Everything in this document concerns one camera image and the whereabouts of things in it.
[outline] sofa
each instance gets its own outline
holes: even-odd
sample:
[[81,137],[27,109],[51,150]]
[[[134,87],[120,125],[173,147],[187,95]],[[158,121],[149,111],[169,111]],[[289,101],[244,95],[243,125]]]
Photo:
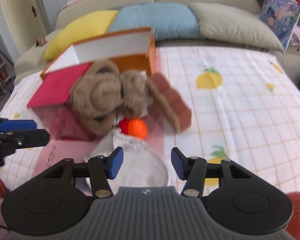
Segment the sofa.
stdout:
[[[260,13],[260,6],[257,0],[86,0],[69,6],[63,9],[57,19],[55,30],[46,36],[47,44],[43,47],[31,47],[26,53],[24,53],[20,59],[15,63],[14,69],[16,73],[15,84],[19,83],[22,78],[35,73],[49,64],[49,62],[42,62],[43,55],[46,48],[51,41],[58,35],[58,33],[65,28],[73,20],[88,14],[96,10],[104,9],[117,9],[127,5],[134,5],[139,3],[155,3],[155,2],[174,2],[189,5],[192,2],[203,3],[218,3],[237,7],[248,11],[254,15]],[[161,46],[222,46],[222,47],[239,47],[248,48],[246,46],[240,46],[238,44],[230,44],[220,41],[202,39],[202,40],[167,40],[156,43],[157,47]],[[283,69],[290,77],[290,79],[298,84],[300,80],[300,49],[297,51],[296,46],[290,45],[286,53],[280,51],[266,51],[275,55],[278,61],[281,63]]]

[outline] white checkered tablecloth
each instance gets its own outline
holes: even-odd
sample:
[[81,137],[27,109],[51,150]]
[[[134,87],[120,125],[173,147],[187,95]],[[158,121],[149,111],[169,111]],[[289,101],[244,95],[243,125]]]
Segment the white checkered tablecloth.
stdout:
[[[192,126],[183,133],[164,125],[164,158],[179,192],[185,182],[170,162],[174,146],[208,162],[226,155],[284,192],[300,191],[300,92],[274,56],[236,48],[167,47],[160,48],[160,57],[162,72],[193,111]],[[217,88],[204,88],[212,85]],[[216,181],[207,186],[205,194],[217,188]]]

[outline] gray pillow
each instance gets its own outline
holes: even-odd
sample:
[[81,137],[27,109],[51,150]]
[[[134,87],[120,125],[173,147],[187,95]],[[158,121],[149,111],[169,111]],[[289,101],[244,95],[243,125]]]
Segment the gray pillow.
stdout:
[[208,39],[284,51],[274,32],[256,15],[213,3],[195,2],[190,8],[199,19],[200,33]]

